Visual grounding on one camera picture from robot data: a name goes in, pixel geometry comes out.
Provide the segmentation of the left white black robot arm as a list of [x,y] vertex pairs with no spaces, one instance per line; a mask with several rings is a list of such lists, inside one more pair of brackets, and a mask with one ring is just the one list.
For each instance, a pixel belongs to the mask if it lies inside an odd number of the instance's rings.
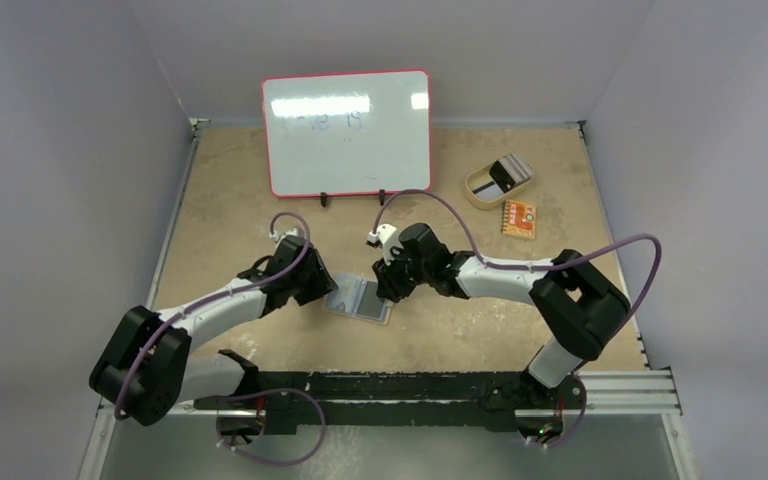
[[220,334],[294,300],[304,306],[336,291],[319,252],[289,234],[218,290],[183,305],[129,309],[93,367],[89,387],[120,416],[157,423],[183,400],[191,353]]

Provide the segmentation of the beige card holder wallet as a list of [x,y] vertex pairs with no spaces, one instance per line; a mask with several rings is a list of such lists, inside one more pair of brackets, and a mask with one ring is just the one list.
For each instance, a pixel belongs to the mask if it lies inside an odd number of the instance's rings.
[[377,296],[378,282],[360,275],[338,273],[335,291],[325,297],[327,312],[349,318],[387,325],[393,303]]

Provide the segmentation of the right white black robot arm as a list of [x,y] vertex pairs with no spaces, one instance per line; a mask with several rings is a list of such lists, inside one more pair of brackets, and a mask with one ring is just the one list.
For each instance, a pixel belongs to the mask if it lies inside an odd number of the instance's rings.
[[523,371],[521,392],[536,407],[556,399],[563,380],[601,355],[631,311],[627,296],[576,250],[517,264],[452,251],[425,223],[382,224],[366,242],[382,252],[372,266],[382,299],[398,303],[427,285],[443,297],[534,307],[551,333]]

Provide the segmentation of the glossy black credit card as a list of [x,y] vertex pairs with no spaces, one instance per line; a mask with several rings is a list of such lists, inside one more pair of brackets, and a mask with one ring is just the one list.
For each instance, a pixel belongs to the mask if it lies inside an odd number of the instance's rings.
[[377,296],[378,284],[365,281],[360,289],[355,315],[359,318],[380,324],[386,324],[389,318],[390,304]]

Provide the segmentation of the silver VIP credit card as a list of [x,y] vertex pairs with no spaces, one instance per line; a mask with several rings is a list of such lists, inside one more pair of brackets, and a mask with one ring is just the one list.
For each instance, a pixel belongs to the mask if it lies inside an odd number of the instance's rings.
[[362,287],[362,278],[347,273],[336,274],[334,277],[336,289],[325,299],[327,311],[336,314],[353,316],[357,306],[358,296]]

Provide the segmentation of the credit card stack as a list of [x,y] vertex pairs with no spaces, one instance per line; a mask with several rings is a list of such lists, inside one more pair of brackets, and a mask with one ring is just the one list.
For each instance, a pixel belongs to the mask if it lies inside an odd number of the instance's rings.
[[529,182],[534,177],[533,167],[518,153],[507,154],[494,161],[489,176],[507,193]]

